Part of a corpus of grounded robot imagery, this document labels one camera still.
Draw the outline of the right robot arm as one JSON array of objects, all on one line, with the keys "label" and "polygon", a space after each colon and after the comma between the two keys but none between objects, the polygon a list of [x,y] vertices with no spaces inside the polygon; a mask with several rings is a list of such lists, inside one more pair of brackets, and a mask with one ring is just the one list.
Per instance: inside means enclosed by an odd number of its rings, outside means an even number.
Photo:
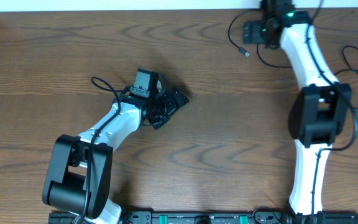
[{"label": "right robot arm", "polygon": [[314,16],[297,11],[291,1],[261,1],[259,10],[260,20],[245,22],[243,42],[281,48],[299,88],[288,115],[288,131],[296,147],[288,221],[326,223],[322,205],[324,172],[347,113],[357,121],[352,90],[347,83],[340,83],[328,67],[316,40]]}]

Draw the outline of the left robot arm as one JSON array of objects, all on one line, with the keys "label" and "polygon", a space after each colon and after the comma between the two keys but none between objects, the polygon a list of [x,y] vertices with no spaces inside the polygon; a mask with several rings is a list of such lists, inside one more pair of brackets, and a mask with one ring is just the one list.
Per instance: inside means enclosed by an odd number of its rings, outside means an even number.
[{"label": "left robot arm", "polygon": [[135,82],[115,90],[99,77],[94,86],[114,94],[111,109],[94,126],[55,141],[42,191],[44,204],[57,209],[49,223],[118,224],[122,207],[109,199],[112,155],[141,126],[160,129],[189,99],[168,88],[163,74],[138,69]]}]

